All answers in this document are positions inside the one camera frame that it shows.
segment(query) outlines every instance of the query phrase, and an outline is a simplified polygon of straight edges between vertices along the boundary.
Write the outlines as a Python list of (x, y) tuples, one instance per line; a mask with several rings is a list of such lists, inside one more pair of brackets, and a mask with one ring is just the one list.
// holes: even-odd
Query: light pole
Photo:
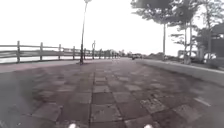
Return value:
[(84, 0), (86, 3), (85, 12), (84, 12), (84, 19), (83, 19), (83, 26), (82, 26), (82, 42), (81, 42), (81, 57), (80, 57), (80, 64), (83, 64), (83, 38), (84, 38), (84, 31), (85, 31), (85, 19), (86, 19), (86, 9), (87, 5), (91, 0)]

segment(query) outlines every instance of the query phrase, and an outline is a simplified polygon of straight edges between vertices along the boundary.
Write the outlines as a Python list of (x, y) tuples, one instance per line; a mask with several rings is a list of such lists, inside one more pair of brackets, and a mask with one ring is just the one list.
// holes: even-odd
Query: tree trunk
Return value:
[(191, 52), (192, 52), (192, 20), (190, 21), (190, 58), (191, 58)]
[(185, 25), (184, 58), (187, 54), (187, 23)]
[(208, 56), (207, 56), (207, 59), (210, 59), (211, 58), (211, 52), (212, 52), (212, 49), (211, 49), (211, 23), (210, 23), (210, 14), (209, 14), (209, 9), (208, 9), (208, 0), (206, 0), (206, 4), (205, 4), (205, 9), (206, 9), (206, 22), (207, 22), (207, 26), (208, 26), (208, 29), (209, 29), (209, 35), (208, 35)]
[(165, 61), (166, 54), (166, 24), (163, 24), (163, 61)]

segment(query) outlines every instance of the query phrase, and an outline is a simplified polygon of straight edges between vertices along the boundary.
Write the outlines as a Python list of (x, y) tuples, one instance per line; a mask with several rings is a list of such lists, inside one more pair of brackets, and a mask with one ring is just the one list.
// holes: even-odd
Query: promenade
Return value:
[(131, 59), (0, 65), (0, 128), (223, 128), (224, 88)]

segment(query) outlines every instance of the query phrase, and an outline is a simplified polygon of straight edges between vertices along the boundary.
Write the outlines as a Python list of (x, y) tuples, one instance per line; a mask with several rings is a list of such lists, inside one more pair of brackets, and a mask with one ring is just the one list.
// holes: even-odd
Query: railing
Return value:
[[(43, 57), (57, 57), (57, 60), (62, 60), (63, 56), (70, 56), (72, 60), (76, 60), (76, 57), (80, 57), (81, 50), (73, 48), (64, 48), (59, 44), (59, 47), (51, 47), (44, 46), (43, 43), (40, 43), (40, 46), (33, 45), (21, 45), (20, 41), (17, 42), (17, 45), (0, 45), (0, 48), (10, 48), (16, 50), (0, 50), (0, 59), (6, 58), (16, 58), (17, 63), (21, 62), (21, 57), (39, 57), (39, 61), (43, 61)], [(106, 58), (117, 58), (119, 55), (116, 52), (112, 52), (110, 50), (102, 51), (102, 50), (87, 50), (84, 49), (83, 58), (87, 59), (95, 59), (98, 57), (99, 59)]]

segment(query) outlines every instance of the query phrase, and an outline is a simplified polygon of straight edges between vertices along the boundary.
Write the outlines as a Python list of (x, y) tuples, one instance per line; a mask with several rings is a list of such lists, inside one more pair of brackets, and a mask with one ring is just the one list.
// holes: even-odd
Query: sky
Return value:
[[(92, 0), (86, 12), (84, 47), (133, 53), (162, 52), (163, 26), (132, 14), (131, 0)], [(0, 44), (80, 49), (84, 0), (0, 0)], [(167, 29), (166, 54), (183, 46), (172, 43)]]

